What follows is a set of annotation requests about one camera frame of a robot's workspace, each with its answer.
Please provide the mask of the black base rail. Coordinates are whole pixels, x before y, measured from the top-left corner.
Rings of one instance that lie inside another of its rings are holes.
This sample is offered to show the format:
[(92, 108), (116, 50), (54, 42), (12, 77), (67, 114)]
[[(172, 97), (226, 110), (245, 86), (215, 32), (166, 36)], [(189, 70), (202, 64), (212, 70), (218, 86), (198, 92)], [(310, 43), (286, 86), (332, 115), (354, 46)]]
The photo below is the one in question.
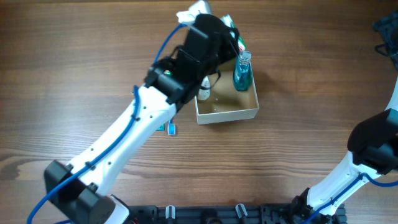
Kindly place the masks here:
[(206, 224), (206, 223), (253, 223), (253, 224), (281, 224), (302, 223), (307, 215), (288, 217), (289, 210), (286, 203), (262, 204), (260, 206), (218, 207), (156, 207), (130, 206), (132, 223), (170, 223), (170, 224)]

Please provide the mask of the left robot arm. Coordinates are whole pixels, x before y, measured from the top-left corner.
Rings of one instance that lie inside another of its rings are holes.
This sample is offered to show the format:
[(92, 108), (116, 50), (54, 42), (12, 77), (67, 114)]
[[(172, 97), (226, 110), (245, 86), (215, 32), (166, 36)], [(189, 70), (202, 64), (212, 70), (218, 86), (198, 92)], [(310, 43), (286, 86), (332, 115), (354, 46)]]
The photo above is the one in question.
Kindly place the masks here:
[(52, 161), (44, 171), (46, 195), (30, 212), (31, 223), (46, 202), (68, 223), (134, 223), (130, 209), (109, 195), (128, 160), (168, 120), (197, 96), (203, 80), (239, 52), (239, 31), (228, 16), (198, 14), (184, 21), (185, 42), (157, 57), (144, 83), (134, 86), (133, 101), (122, 115), (78, 156)]

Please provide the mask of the blue white toothbrush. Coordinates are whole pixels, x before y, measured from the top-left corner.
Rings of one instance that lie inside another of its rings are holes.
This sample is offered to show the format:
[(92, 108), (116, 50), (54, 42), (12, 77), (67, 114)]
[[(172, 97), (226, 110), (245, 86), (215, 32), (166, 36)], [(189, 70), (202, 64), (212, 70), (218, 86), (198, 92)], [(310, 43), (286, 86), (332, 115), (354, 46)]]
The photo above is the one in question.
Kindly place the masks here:
[(169, 120), (167, 131), (169, 136), (174, 136), (176, 134), (176, 126), (172, 119)]

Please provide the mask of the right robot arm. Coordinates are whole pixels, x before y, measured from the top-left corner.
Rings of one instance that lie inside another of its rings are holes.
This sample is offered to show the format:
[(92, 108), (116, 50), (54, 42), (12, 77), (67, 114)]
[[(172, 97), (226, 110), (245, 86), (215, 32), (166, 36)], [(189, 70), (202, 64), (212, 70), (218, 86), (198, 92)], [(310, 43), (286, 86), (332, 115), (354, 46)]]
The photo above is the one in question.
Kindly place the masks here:
[(326, 223), (345, 200), (368, 182), (394, 187), (377, 178), (397, 170), (397, 91), (385, 110), (360, 122), (351, 132), (343, 160), (317, 185), (294, 198), (287, 214), (290, 221)]

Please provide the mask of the teal mouthwash bottle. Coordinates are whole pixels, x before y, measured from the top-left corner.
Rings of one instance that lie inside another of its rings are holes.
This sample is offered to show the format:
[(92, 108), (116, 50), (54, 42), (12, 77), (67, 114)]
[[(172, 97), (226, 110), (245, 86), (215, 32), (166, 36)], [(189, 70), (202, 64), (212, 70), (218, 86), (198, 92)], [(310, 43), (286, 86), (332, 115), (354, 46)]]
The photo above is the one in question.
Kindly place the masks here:
[(251, 83), (251, 53), (245, 50), (237, 56), (233, 74), (233, 85), (237, 91), (247, 91)]

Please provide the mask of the white green-leaf lotion tube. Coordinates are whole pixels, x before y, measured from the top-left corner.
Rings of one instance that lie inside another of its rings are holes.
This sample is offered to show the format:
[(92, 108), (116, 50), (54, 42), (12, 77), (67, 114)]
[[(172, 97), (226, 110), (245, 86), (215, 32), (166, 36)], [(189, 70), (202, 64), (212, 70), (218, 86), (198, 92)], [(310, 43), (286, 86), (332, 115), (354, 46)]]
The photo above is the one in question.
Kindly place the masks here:
[(207, 100), (210, 97), (210, 80), (208, 76), (206, 76), (202, 83), (201, 88), (198, 91), (197, 99), (200, 101)]

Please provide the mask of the teal white toothpaste tube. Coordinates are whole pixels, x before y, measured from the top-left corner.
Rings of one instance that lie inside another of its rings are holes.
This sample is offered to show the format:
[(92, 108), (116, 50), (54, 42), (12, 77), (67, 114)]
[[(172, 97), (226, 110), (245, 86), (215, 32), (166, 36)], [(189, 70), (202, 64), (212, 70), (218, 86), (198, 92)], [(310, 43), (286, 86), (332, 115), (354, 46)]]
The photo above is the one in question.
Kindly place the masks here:
[(164, 124), (157, 128), (157, 131), (164, 131), (164, 130), (165, 130)]

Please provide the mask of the green white soap packet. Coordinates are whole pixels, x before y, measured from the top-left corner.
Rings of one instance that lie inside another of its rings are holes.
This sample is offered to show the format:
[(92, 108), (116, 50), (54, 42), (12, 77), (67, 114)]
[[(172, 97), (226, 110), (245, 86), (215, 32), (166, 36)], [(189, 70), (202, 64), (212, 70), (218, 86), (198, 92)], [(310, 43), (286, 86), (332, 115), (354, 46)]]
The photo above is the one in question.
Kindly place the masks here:
[[(232, 20), (232, 18), (231, 18), (231, 16), (230, 16), (229, 14), (223, 16), (223, 17), (221, 18), (221, 20), (223, 21), (223, 23), (224, 23), (226, 26), (228, 26), (228, 27), (230, 27), (230, 28), (235, 28), (235, 27), (236, 27), (235, 24), (234, 24), (234, 22), (233, 22), (233, 20)], [(243, 41), (243, 39), (242, 39), (242, 37), (241, 37), (240, 35), (239, 35), (239, 37), (238, 37), (238, 47), (239, 47), (239, 51), (240, 51), (240, 52), (246, 50), (246, 44), (244, 43), (244, 41)]]

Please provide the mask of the white open cardboard box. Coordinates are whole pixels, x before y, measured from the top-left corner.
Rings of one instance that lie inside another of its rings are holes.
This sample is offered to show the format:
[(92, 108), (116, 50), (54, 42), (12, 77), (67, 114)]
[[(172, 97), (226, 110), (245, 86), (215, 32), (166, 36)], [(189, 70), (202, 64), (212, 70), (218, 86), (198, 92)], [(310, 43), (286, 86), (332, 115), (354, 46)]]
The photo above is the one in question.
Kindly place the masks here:
[(210, 80), (210, 97), (200, 101), (195, 97), (198, 124), (211, 124), (252, 119), (259, 111), (256, 86), (252, 82), (247, 91), (237, 91), (233, 85), (235, 59), (219, 66), (221, 76), (215, 73)]

